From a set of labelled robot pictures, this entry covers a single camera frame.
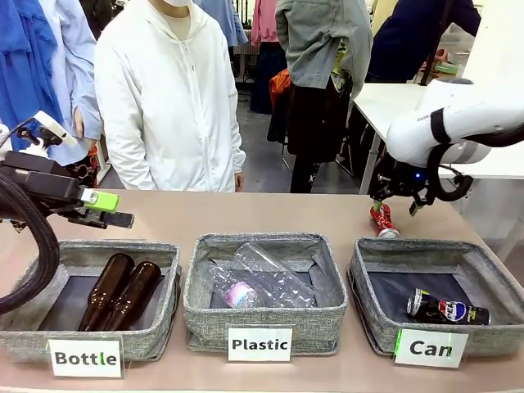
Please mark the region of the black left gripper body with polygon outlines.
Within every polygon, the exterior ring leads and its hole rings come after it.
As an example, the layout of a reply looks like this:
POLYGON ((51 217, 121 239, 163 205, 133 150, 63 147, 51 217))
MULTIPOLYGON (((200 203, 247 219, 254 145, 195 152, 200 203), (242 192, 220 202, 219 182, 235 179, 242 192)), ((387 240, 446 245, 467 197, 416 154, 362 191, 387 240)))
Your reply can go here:
POLYGON ((9 151, 1 160, 1 174, 20 186, 45 217, 88 216, 80 199, 84 187, 55 161, 9 151))

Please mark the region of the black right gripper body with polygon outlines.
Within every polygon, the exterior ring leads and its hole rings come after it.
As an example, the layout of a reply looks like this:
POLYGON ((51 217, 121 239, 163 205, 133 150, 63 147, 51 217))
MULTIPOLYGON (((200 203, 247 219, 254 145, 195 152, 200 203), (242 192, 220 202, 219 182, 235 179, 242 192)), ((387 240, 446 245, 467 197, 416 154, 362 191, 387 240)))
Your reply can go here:
POLYGON ((416 205, 432 205, 434 195, 428 190, 427 170, 384 157, 376 164, 369 185, 375 201, 390 197, 412 197, 416 205))

